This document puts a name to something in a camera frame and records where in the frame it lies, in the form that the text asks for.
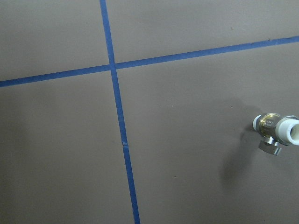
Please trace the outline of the brass PPR valve white ends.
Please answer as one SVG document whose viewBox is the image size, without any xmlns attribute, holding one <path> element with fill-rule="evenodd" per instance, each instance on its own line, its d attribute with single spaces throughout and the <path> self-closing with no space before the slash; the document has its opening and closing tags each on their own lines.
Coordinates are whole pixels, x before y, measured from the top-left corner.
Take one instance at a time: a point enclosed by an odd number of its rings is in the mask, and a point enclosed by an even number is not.
<svg viewBox="0 0 299 224">
<path fill-rule="evenodd" d="M 252 126 L 264 137 L 258 147 L 266 153 L 277 156 L 281 151 L 281 144 L 299 145 L 299 118 L 296 116 L 264 113 L 254 118 Z"/>
</svg>

